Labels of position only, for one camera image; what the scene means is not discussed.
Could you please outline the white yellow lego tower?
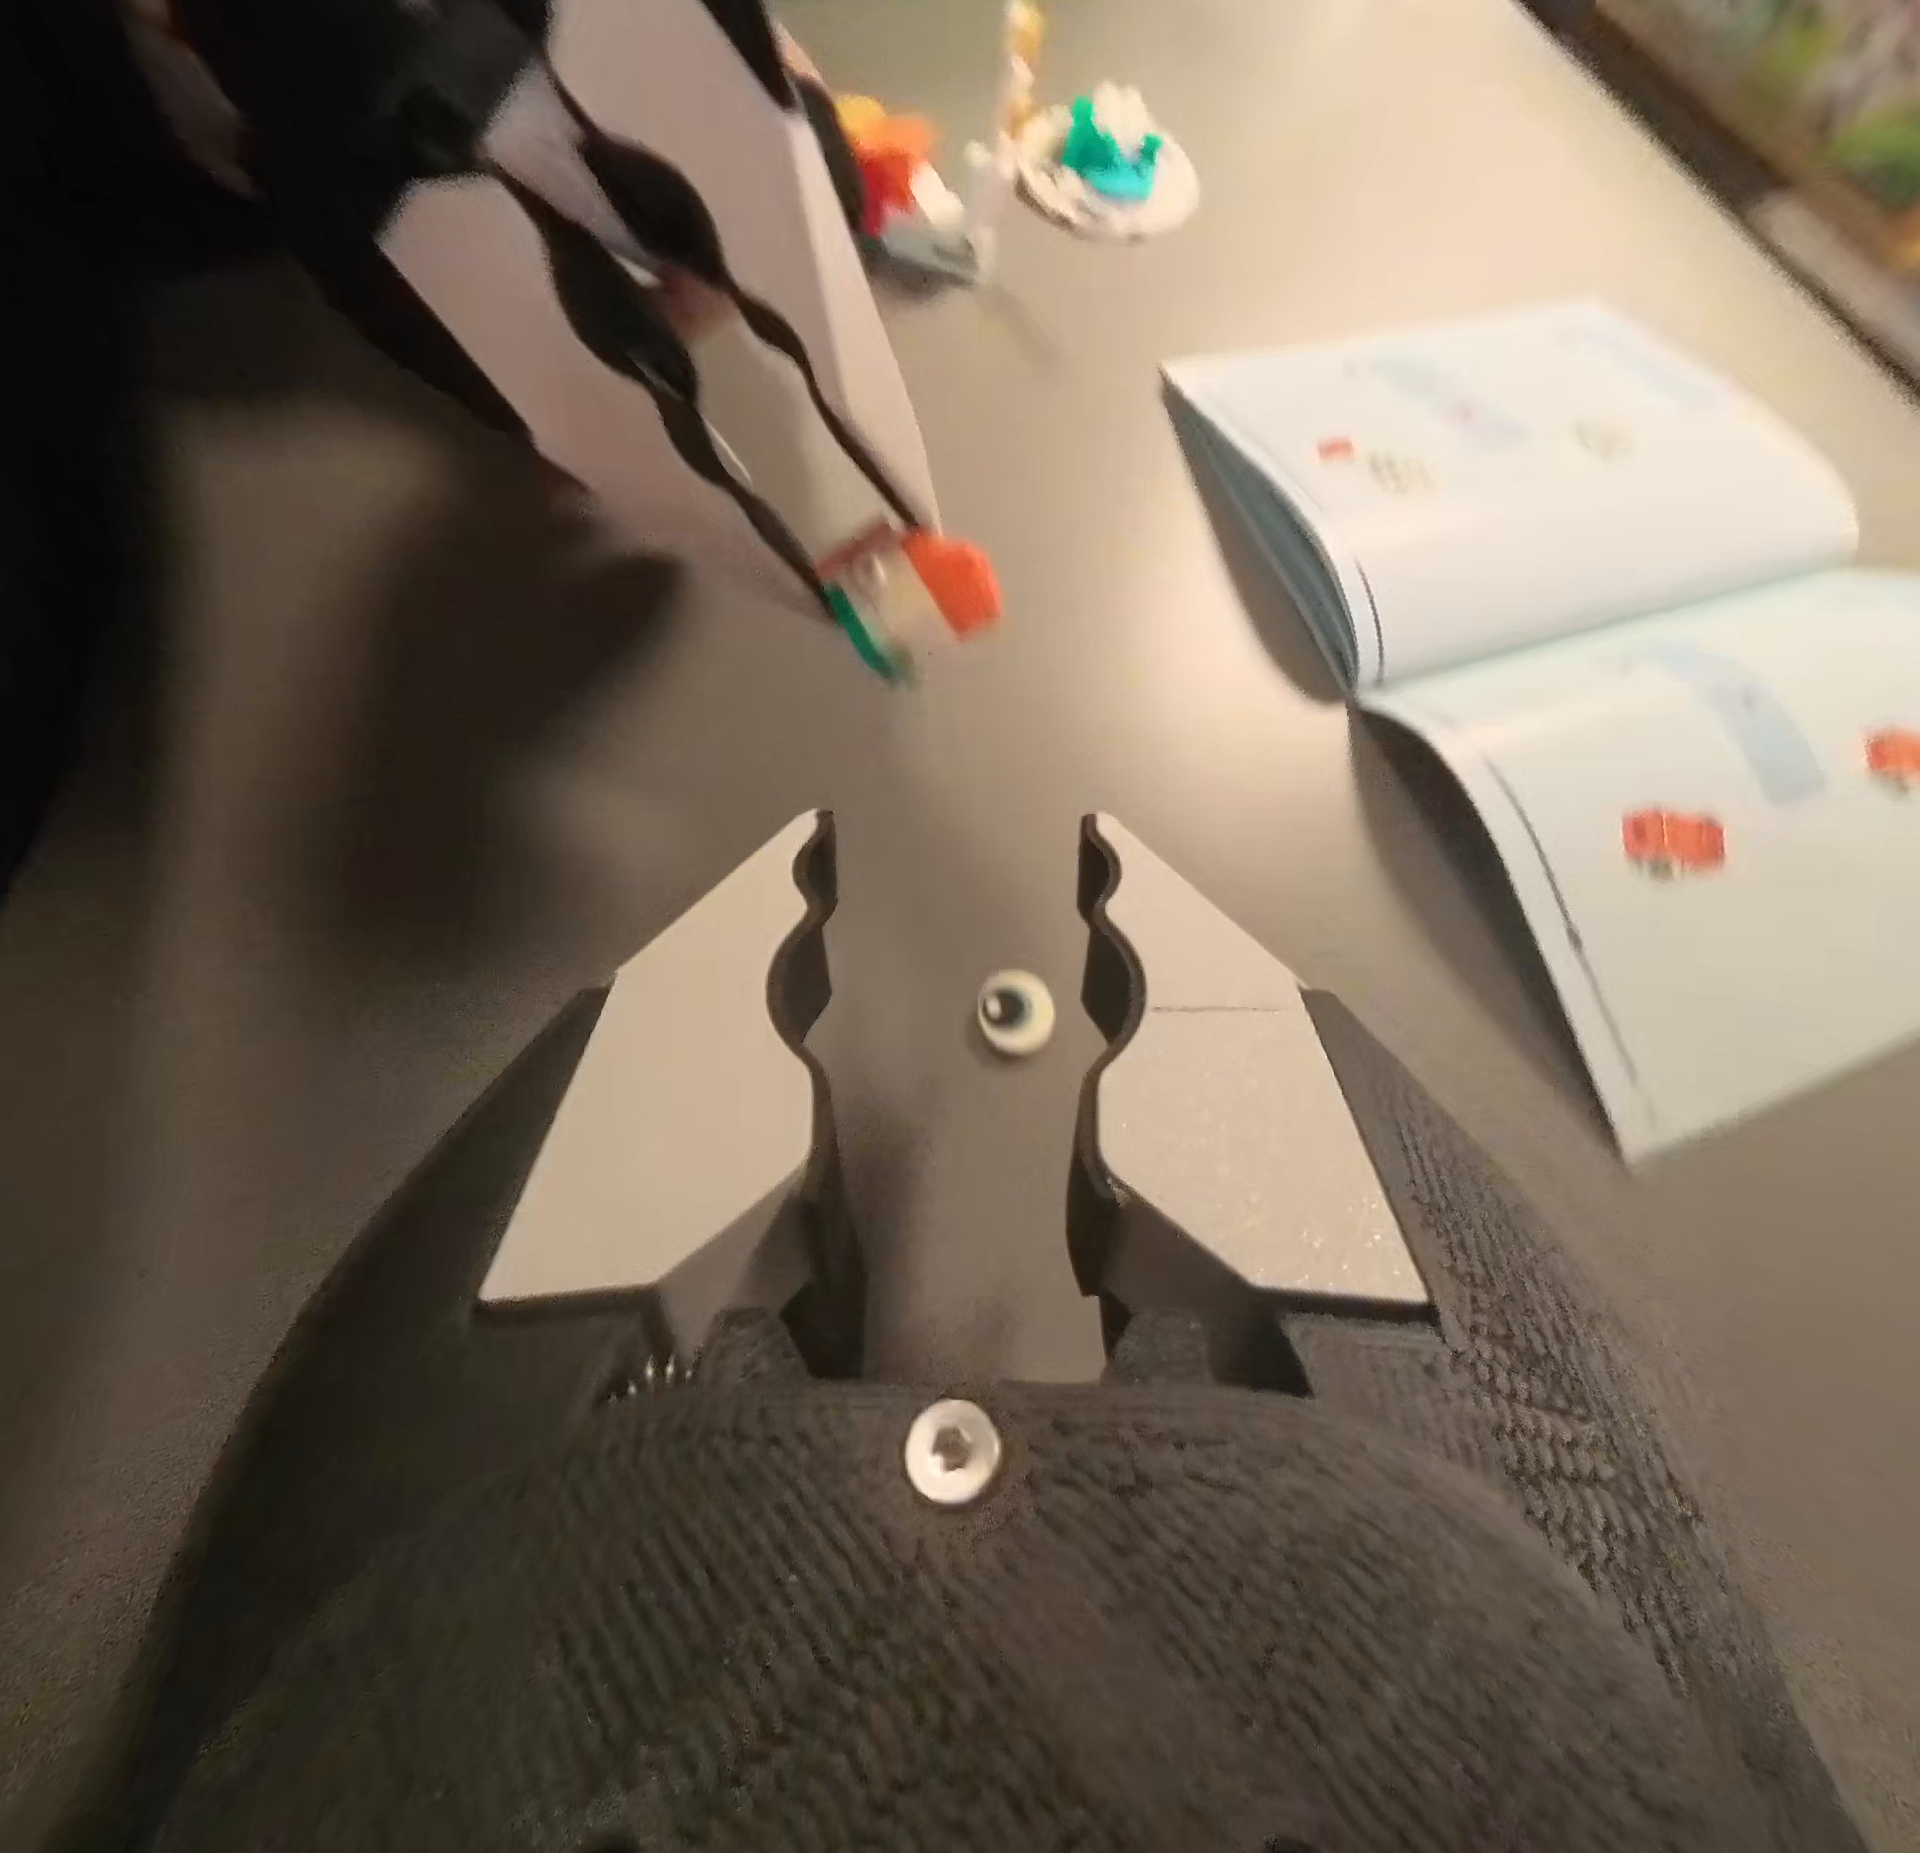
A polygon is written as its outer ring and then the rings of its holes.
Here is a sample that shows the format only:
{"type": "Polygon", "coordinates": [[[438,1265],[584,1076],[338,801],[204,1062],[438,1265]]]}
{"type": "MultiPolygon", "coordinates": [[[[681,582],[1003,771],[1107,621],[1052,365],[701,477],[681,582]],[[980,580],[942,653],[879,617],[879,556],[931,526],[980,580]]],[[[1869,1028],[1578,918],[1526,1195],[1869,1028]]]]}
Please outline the white yellow lego tower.
{"type": "Polygon", "coordinates": [[[1016,145],[1037,107],[1045,37],[1048,22],[1034,0],[1003,4],[992,130],[971,210],[980,250],[992,247],[999,213],[1016,186],[1016,145]]]}

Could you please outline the round lego eye tile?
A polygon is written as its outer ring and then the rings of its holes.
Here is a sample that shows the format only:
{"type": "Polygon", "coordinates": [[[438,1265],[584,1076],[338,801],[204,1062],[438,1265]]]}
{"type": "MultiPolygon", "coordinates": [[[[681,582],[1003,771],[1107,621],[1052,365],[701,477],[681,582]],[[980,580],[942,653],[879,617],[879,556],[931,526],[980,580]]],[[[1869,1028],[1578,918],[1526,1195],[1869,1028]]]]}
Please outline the round lego eye tile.
{"type": "Polygon", "coordinates": [[[1052,1038],[1056,1019],[1048,984],[1028,970],[998,970],[976,995],[977,1035],[998,1058],[1038,1055],[1052,1038]]]}

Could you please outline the small orange white lego assembly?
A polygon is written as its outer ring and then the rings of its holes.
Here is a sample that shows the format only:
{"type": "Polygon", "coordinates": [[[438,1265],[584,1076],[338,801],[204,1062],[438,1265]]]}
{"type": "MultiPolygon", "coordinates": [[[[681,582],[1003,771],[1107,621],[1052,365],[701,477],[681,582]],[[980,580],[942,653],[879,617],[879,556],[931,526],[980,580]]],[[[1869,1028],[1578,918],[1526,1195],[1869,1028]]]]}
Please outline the small orange white lego assembly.
{"type": "Polygon", "coordinates": [[[931,530],[872,526],[820,564],[820,585],[856,657],[888,685],[1003,617],[987,552],[931,530]]]}

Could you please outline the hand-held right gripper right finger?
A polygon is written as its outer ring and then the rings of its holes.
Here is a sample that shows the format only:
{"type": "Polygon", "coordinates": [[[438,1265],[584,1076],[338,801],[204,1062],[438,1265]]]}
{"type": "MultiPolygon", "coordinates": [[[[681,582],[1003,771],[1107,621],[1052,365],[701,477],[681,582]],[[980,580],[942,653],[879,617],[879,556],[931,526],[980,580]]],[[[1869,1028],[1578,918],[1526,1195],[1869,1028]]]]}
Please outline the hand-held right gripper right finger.
{"type": "Polygon", "coordinates": [[[1429,1328],[1404,1236],[1302,980],[1125,823],[1077,828],[1081,1002],[1067,1253],[1107,1358],[1151,1312],[1215,1377],[1286,1377],[1291,1319],[1429,1328]]]}

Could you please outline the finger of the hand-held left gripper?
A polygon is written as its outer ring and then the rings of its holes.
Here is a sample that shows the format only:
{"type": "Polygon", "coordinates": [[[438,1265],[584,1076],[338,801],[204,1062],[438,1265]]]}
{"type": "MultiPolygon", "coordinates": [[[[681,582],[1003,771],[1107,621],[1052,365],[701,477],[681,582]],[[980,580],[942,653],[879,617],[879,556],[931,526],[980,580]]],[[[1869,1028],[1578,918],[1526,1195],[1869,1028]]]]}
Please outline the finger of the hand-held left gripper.
{"type": "Polygon", "coordinates": [[[679,173],[736,289],[804,348],[722,306],[689,339],[726,462],[800,544],[942,530],[926,437],[866,264],[764,0],[553,0],[557,80],[613,139],[679,173]]]}
{"type": "Polygon", "coordinates": [[[840,624],[847,384],[818,293],[768,296],[714,210],[656,157],[477,157],[402,188],[376,238],[541,456],[638,530],[681,477],[708,526],[840,624]]]}

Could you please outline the open lego instruction booklet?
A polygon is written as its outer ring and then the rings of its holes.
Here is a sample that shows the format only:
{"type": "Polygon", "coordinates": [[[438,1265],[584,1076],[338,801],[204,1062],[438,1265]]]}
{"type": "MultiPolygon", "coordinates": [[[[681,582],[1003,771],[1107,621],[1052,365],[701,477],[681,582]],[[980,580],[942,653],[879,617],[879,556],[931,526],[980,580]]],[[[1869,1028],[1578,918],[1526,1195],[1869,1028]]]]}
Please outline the open lego instruction booklet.
{"type": "Polygon", "coordinates": [[[1918,1038],[1918,576],[1592,303],[1164,362],[1347,700],[1473,808],[1642,1163],[1918,1038]]]}

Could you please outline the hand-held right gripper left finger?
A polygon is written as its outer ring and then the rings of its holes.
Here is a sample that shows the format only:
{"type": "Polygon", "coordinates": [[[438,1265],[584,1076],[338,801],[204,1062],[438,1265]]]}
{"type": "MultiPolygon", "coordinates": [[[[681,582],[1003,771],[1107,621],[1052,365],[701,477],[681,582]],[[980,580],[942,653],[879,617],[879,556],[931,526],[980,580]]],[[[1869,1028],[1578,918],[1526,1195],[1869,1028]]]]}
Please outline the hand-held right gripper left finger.
{"type": "Polygon", "coordinates": [[[632,1312],[646,1361],[689,1369],[722,1312],[764,1307],[807,1369],[859,1371],[866,1268],[808,1048],[833,907],[833,815],[807,808],[615,970],[482,1312],[632,1312]]]}

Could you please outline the yellow lego set box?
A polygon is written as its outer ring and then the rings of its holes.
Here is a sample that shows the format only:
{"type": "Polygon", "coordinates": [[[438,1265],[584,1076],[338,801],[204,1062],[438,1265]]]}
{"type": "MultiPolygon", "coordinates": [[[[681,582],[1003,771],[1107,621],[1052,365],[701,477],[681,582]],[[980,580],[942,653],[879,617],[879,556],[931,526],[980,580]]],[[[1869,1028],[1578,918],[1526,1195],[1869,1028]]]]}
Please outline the yellow lego set box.
{"type": "Polygon", "coordinates": [[[1918,278],[1918,0],[1595,0],[1646,62],[1897,278],[1918,278]]]}

